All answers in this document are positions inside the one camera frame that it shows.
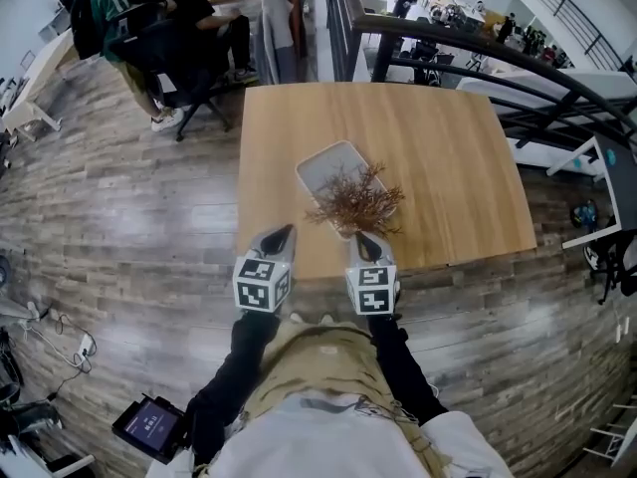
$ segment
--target wooden floor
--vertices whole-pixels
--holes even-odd
[[[20,243],[11,295],[50,301],[91,331],[93,371],[67,383],[57,405],[66,429],[43,436],[53,456],[93,453],[101,477],[136,478],[148,459],[110,433],[143,392],[185,406],[214,374],[237,312],[231,273],[243,96],[223,110],[224,133],[204,109],[182,143],[154,134],[118,74],[80,65],[49,90],[61,132],[11,152],[0,179],[0,237]],[[603,307],[568,207],[603,189],[587,179],[522,170],[539,248],[433,271],[401,272],[400,310],[409,345],[442,402],[471,414],[519,477],[552,476],[582,446],[588,427],[629,384],[631,337],[614,344],[615,312],[635,302],[614,293]],[[342,279],[299,284],[291,303],[350,314]],[[37,328],[67,355],[82,334],[51,319]],[[11,329],[25,372],[23,399],[41,398],[74,371],[19,327]]]

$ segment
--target office chair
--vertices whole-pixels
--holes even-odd
[[[212,98],[242,89],[245,84],[213,88],[224,73],[213,67],[213,52],[200,30],[166,19],[162,7],[155,4],[133,7],[113,21],[118,33],[107,46],[145,74],[148,92],[167,107],[190,105],[177,129],[176,141],[183,139],[184,128],[201,105],[221,121],[224,130],[230,129]]]
[[[454,61],[455,58],[455,55],[439,53],[436,55],[436,57],[434,57],[434,64],[439,64],[441,66],[451,66],[451,63]],[[443,75],[444,73],[441,73],[440,71],[432,70],[431,74],[429,74],[428,72],[427,76],[429,78],[429,87],[442,87]]]
[[[608,225],[615,222],[614,216]],[[594,241],[590,246],[584,246],[583,253],[588,266],[590,276],[606,275],[604,283],[604,295],[597,301],[603,305],[608,298],[608,293],[621,284],[621,292],[624,296],[631,296],[637,292],[637,265],[626,268],[624,263],[626,252],[637,236],[637,231],[620,231]]]
[[[485,59],[484,55],[474,52],[471,54],[471,59],[469,60],[469,62],[467,62],[467,64],[465,64],[465,67],[468,68],[469,71],[476,68],[476,73],[480,73],[480,70],[482,69],[482,61],[484,59]]]

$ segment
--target dried plant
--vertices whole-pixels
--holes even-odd
[[[384,169],[381,162],[360,167],[356,179],[341,167],[318,191],[315,197],[318,208],[308,211],[307,219],[315,224],[330,221],[345,238],[358,230],[382,237],[399,233],[400,227],[392,227],[388,219],[405,196],[400,186],[387,191],[374,186],[374,178]]]

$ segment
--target metal handrail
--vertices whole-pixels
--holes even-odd
[[[603,129],[605,135],[617,143],[620,143],[623,146],[628,146],[629,141],[631,141],[634,146],[637,147],[637,139],[635,139],[635,136],[637,136],[637,134],[635,134],[637,132],[637,124],[617,106],[569,75],[554,69],[544,62],[504,46],[494,39],[487,39],[478,35],[441,27],[439,25],[431,25],[426,21],[412,21],[392,16],[365,14],[360,0],[328,0],[327,14],[328,23],[330,24],[332,51],[334,51],[334,49],[338,49],[341,45],[349,44],[349,48],[346,50],[344,55],[342,52],[339,52],[333,59],[334,78],[337,81],[352,81],[353,67],[355,66],[358,57],[361,34],[380,34],[381,40],[378,48],[378,54],[376,56],[376,66],[372,76],[373,82],[385,81],[389,65],[409,65],[411,67],[419,67],[426,70],[437,70],[477,78],[490,83],[504,85],[526,94],[531,94],[554,104],[552,113],[548,114],[546,120],[540,127],[537,128],[538,130],[546,129],[554,121],[561,121],[564,114],[571,112],[589,119],[600,129]],[[339,20],[333,19],[336,15],[340,17]],[[332,27],[336,27],[338,24],[340,24],[342,30],[333,30]],[[335,39],[336,36],[343,36],[344,40],[337,40]],[[474,71],[453,66],[443,66],[424,63],[422,61],[411,61],[408,59],[396,58],[393,57],[393,46],[398,38],[412,38],[416,40],[431,41],[437,44],[452,46],[485,55],[493,59],[498,59],[550,80],[551,82],[567,89],[568,92],[564,98],[559,100],[516,82],[493,77],[485,73],[476,73]],[[340,61],[345,63],[346,68],[339,68],[336,65]],[[576,106],[575,103],[580,100],[580,98],[584,98],[589,101],[597,110]],[[624,124],[628,131],[624,133],[617,127],[613,126],[612,122],[600,119],[598,117],[599,115],[611,115],[613,118]],[[527,140],[522,139],[520,146],[524,146],[526,142]]]
[[[584,55],[590,58],[596,68],[611,71],[621,68],[623,65],[621,57],[595,24],[572,0],[559,0],[559,3],[554,0],[539,1],[545,4],[553,16],[567,25],[570,30],[576,29],[577,33],[573,33],[573,36],[585,50]]]

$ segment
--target sneaker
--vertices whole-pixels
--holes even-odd
[[[325,314],[320,318],[319,324],[322,326],[327,326],[328,324],[334,324],[335,320],[331,314]]]
[[[302,324],[302,323],[304,323],[304,322],[305,322],[305,321],[303,320],[303,317],[301,317],[301,314],[300,314],[299,312],[292,312],[292,313],[290,314],[290,320],[291,320],[293,323],[297,323],[297,324]]]
[[[584,246],[584,258],[586,259],[586,262],[588,262],[590,269],[593,271],[597,271],[599,269],[599,255],[597,255],[590,246]]]
[[[159,119],[152,118],[150,120],[150,128],[155,132],[169,129],[170,127],[178,125],[183,118],[184,112],[181,108],[164,108],[161,111],[161,117]]]
[[[235,70],[235,82],[250,83],[259,80],[257,70],[252,66],[248,66],[245,69]]]

